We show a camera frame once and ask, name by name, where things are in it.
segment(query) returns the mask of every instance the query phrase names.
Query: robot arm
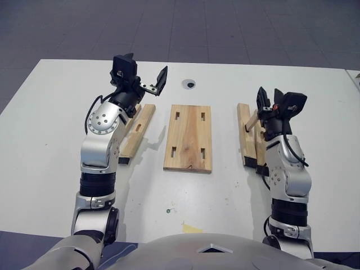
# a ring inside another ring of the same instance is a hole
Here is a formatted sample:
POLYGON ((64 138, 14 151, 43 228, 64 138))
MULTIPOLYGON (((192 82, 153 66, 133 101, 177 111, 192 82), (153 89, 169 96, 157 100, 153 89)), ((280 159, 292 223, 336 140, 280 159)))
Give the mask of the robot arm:
POLYGON ((263 243, 303 259, 313 258, 311 228, 307 224, 311 177, 289 121, 302 111, 306 99, 300 93, 284 95, 275 89, 275 104, 270 107, 263 88, 256 99, 258 118, 265 128, 265 159, 272 198, 272 214, 268 222, 272 235, 267 236, 263 243))
POLYGON ((147 86, 136 76, 133 54, 117 55, 112 64, 111 84, 115 92, 85 120, 87 136, 81 147, 80 190, 76 194, 71 236, 61 240, 26 269, 97 269, 102 249, 118 234, 119 210, 115 202, 115 176, 125 125, 136 113, 145 92, 160 95, 167 80, 167 67, 156 85, 147 86))

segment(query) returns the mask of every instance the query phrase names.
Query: table surface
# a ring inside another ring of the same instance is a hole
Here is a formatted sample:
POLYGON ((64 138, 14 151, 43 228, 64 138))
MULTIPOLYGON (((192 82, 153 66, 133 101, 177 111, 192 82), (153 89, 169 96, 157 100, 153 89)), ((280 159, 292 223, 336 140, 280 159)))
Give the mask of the table surface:
POLYGON ((358 77, 360 75, 360 71, 359 70, 346 70, 346 72, 349 74, 349 76, 355 83, 356 87, 360 91, 360 77, 358 77))
MULTIPOLYGON (((360 94, 345 70, 139 62, 138 75, 153 83, 165 65, 163 93, 146 94, 142 102, 156 111, 136 157, 117 171, 115 205, 123 212, 118 241, 148 242, 182 233, 184 224, 262 240, 270 196, 260 176, 242 166, 236 105, 255 109, 263 86, 271 99, 274 88, 308 96, 291 124, 310 164, 314 250, 360 251, 360 94), (184 79, 196 87, 184 89, 184 79), (211 106, 212 174, 163 171, 171 104, 211 106)), ((84 117, 96 96, 114 90, 111 66, 41 60, 0 115, 0 230, 69 235, 84 117)))

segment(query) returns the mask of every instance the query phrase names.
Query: yellow stain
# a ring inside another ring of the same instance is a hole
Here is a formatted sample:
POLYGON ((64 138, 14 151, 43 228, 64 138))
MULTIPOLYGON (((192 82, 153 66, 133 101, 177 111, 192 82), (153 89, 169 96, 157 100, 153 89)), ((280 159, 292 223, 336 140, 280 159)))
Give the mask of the yellow stain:
POLYGON ((184 232, 184 233, 199 233, 199 232, 203 232, 203 230, 195 228, 188 224, 182 224, 182 232, 184 232))

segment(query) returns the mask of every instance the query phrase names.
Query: black cable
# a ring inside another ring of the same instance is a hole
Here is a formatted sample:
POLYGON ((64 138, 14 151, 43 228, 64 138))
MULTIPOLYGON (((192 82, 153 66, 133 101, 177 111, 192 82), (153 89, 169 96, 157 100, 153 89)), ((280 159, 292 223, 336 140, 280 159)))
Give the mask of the black cable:
POLYGON ((266 165, 267 165, 267 164, 265 163, 265 164, 263 165, 263 167, 262 167, 262 170, 261 170, 261 178, 262 178, 265 186, 268 188, 268 190, 270 190, 270 187, 269 187, 268 183, 266 182, 266 179, 265 179, 265 176, 264 176, 264 169, 266 168, 266 165))
POLYGON ((284 121, 282 122, 282 135, 283 135, 283 140, 285 141, 285 144, 287 146, 287 148, 290 150, 290 152, 293 154, 293 156, 299 161, 301 162, 305 167, 309 167, 309 164, 307 164, 305 162, 305 158, 301 159, 296 153, 295 151, 291 148, 289 141, 287 140, 286 137, 286 133, 285 133, 285 125, 284 125, 284 121))
POLYGON ((97 98, 95 98, 94 102, 91 104, 91 107, 90 109, 88 110, 88 113, 86 114, 86 118, 85 118, 85 123, 84 123, 84 127, 85 127, 85 133, 88 134, 88 125, 87 125, 87 122, 88 122, 88 118, 91 114, 91 111, 92 109, 94 108, 96 102, 100 100, 100 103, 102 103, 102 95, 101 96, 98 96, 97 98))
POLYGON ((120 93, 122 90, 121 87, 117 88, 113 93, 108 94, 105 98, 102 98, 102 95, 98 96, 97 98, 95 98, 94 102, 91 104, 90 109, 88 110, 88 113, 86 114, 86 118, 85 118, 85 123, 84 123, 84 127, 85 127, 85 134, 88 134, 88 125, 87 125, 87 121, 88 118, 91 114, 92 109, 94 108, 96 102, 98 100, 100 100, 100 103, 103 104, 106 100, 108 100, 110 97, 113 97, 114 95, 117 95, 118 93, 120 93))
POLYGON ((269 236, 268 232, 266 231, 266 226, 269 225, 269 218, 270 217, 271 217, 271 215, 268 216, 267 219, 265 219, 265 222, 264 222, 264 233, 265 233, 266 236, 269 236))

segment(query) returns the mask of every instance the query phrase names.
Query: wooden block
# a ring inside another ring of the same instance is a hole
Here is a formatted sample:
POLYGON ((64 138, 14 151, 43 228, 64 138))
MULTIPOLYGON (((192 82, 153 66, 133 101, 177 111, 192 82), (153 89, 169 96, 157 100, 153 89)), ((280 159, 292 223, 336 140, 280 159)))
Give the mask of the wooden block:
POLYGON ((249 132, 257 123, 257 121, 258 121, 258 110, 255 110, 253 115, 250 117, 249 121, 247 121, 245 125, 246 132, 249 132))
POLYGON ((121 164, 129 164, 131 158, 133 158, 136 154, 137 149, 142 141, 142 137, 149 125, 149 122, 155 112, 154 104, 145 104, 143 107, 138 120, 133 126, 129 139, 126 142, 126 145, 121 151, 119 163, 121 164))
POLYGON ((212 172, 210 106, 172 105, 164 170, 212 172))
POLYGON ((246 132, 245 124, 250 119, 250 109, 248 104, 239 103, 237 105, 238 133, 240 137, 240 150, 242 163, 244 166, 257 167, 257 153, 255 151, 255 141, 253 131, 246 132))
POLYGON ((266 142, 262 133, 265 129, 262 128, 260 120, 258 120, 254 127, 254 139, 255 139, 255 151, 256 151, 256 172, 269 176, 269 168, 265 166, 265 153, 266 153, 266 142))
POLYGON ((139 113, 140 113, 140 111, 141 111, 141 104, 136 104, 135 108, 136 108, 136 113, 135 113, 135 115, 133 116, 133 118, 129 118, 129 121, 126 123, 125 132, 124 132, 124 137, 125 137, 125 135, 129 132, 129 129, 130 129, 131 126, 133 125, 136 117, 139 115, 139 113))

